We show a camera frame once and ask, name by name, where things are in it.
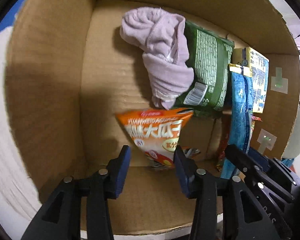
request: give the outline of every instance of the metal screw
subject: metal screw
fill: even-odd
[[[204,174],[206,174],[206,170],[205,170],[205,169],[199,168],[199,169],[197,169],[197,173],[198,173],[199,175],[204,175]]]
[[[261,188],[261,189],[263,189],[265,186],[263,186],[262,183],[258,182],[258,187]]]
[[[72,181],[72,179],[73,179],[72,176],[68,176],[68,177],[65,177],[65,178],[63,179],[63,182],[64,182],[64,183],[69,183],[69,182]]]
[[[232,177],[232,180],[233,180],[234,182],[240,182],[240,181],[241,181],[241,179],[240,179],[239,176],[233,176],[233,177]]]
[[[106,174],[108,174],[108,170],[107,169],[101,169],[101,170],[99,170],[99,174],[100,175],[106,175]]]

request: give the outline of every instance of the green package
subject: green package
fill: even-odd
[[[184,34],[189,50],[186,65],[194,69],[194,82],[177,98],[174,107],[191,107],[196,116],[219,117],[226,97],[234,42],[188,21]]]

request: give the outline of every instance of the tape piece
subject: tape piece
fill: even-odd
[[[263,150],[263,152],[264,152],[265,149],[268,148],[271,151],[276,140],[277,140],[276,136],[267,132],[266,130],[261,129],[259,136],[258,136],[258,140],[257,140],[257,142],[260,143],[259,150]]]
[[[275,77],[271,77],[271,90],[288,94],[288,79],[282,78],[282,68],[275,68]]]

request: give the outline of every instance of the barcode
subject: barcode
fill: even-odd
[[[204,95],[207,92],[207,88],[208,86],[206,84],[196,82],[194,84],[194,88],[192,88],[186,95],[186,98],[183,101],[183,103],[185,105],[198,106],[202,102]]]

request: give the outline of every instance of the cardboard box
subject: cardboard box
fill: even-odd
[[[273,149],[265,151],[269,157],[280,158],[286,147],[300,94],[298,50],[268,0],[27,0],[13,30],[5,75],[15,143],[42,202],[63,177],[89,176],[117,157],[123,144],[130,145],[132,167],[123,193],[109,201],[113,232],[122,235],[189,226],[195,207],[195,200],[181,193],[175,171],[149,169],[145,155],[114,117],[151,106],[142,51],[119,35],[123,14],[141,6],[183,14],[221,37],[228,35],[237,48],[254,47],[269,58],[269,76],[282,68],[288,94],[267,92],[262,122],[256,123],[251,139],[258,149],[261,128],[275,135]],[[244,17],[239,19],[237,12],[245,12]],[[192,118],[179,142],[213,157],[220,141],[218,124]],[[218,175],[214,160],[198,166]]]
[[[232,63],[247,66],[252,70],[253,112],[263,113],[268,87],[269,60],[255,49],[234,49]]]

